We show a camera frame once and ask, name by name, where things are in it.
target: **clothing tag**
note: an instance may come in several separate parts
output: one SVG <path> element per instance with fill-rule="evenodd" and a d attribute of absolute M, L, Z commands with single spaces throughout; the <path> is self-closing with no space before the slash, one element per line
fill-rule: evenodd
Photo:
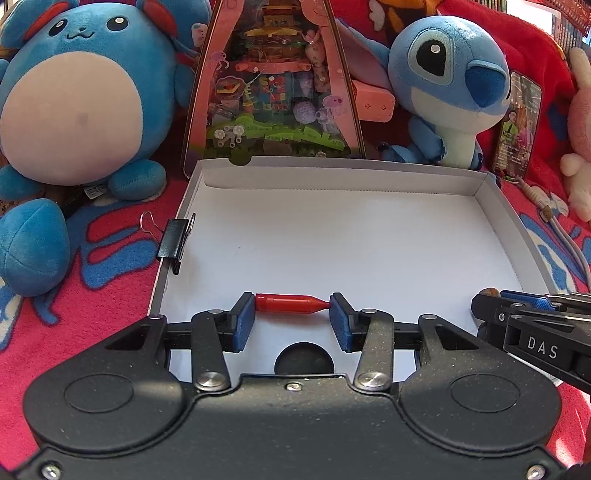
<path fill-rule="evenodd" d="M 84 187 L 84 193 L 90 200 L 97 199 L 104 193 L 107 193 L 109 188 L 107 185 L 91 185 L 89 187 Z"/>

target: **metal pivot cap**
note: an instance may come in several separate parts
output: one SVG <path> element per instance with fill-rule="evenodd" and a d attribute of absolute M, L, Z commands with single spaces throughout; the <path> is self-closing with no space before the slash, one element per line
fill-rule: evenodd
<path fill-rule="evenodd" d="M 48 463 L 41 467 L 41 474 L 43 478 L 47 480 L 60 480 L 61 477 L 61 470 L 57 465 L 53 465 L 53 463 Z"/>
<path fill-rule="evenodd" d="M 527 470 L 527 480 L 542 480 L 546 475 L 546 469 L 542 465 L 534 465 Z"/>
<path fill-rule="evenodd" d="M 228 386 L 228 380 L 219 372 L 204 372 L 197 377 L 197 385 L 202 390 L 219 391 Z"/>
<path fill-rule="evenodd" d="M 381 390 L 389 381 L 388 376 L 382 372 L 366 372 L 357 377 L 358 387 L 368 391 Z"/>

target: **black binder clip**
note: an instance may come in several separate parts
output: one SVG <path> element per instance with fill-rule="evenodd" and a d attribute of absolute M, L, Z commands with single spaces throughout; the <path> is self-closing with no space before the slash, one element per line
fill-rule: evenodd
<path fill-rule="evenodd" d="M 160 240 L 150 230 L 144 228 L 144 216 L 149 215 L 152 220 L 152 224 L 162 233 Z M 166 227 L 162 230 L 156 222 L 152 212 L 144 212 L 139 217 L 139 229 L 145 233 L 150 234 L 154 240 L 158 242 L 158 253 L 156 258 L 162 260 L 168 258 L 171 262 L 173 273 L 178 275 L 181 268 L 181 260 L 183 259 L 183 253 L 187 238 L 193 230 L 195 223 L 195 214 L 191 215 L 191 219 L 187 218 L 171 218 L 166 223 Z"/>

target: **white cardboard box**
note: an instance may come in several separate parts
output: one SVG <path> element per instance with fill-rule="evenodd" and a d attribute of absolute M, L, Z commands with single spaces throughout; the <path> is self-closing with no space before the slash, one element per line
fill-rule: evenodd
<path fill-rule="evenodd" d="M 481 289 L 554 293 L 537 248 L 486 174 L 373 160 L 254 157 L 199 162 L 178 211 L 196 214 L 179 275 L 162 261 L 150 313 L 186 322 L 229 310 L 244 291 L 341 292 L 354 309 L 376 308 L 398 322 L 436 313 L 476 334 L 470 312 Z M 327 312 L 258 314 L 240 354 L 225 353 L 232 384 L 241 373 L 272 374 L 288 345 L 312 342 L 352 377 L 359 353 L 339 349 Z M 190 381 L 190 354 L 171 371 Z M 395 352 L 394 380 L 415 370 Z"/>

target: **pink plush toy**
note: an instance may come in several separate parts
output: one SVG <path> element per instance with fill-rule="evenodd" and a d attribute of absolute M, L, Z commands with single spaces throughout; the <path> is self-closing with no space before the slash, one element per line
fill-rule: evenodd
<path fill-rule="evenodd" d="M 584 222 L 591 220 L 591 66 L 580 48 L 569 51 L 579 91 L 569 109 L 569 138 L 574 153 L 560 159 L 569 204 Z"/>

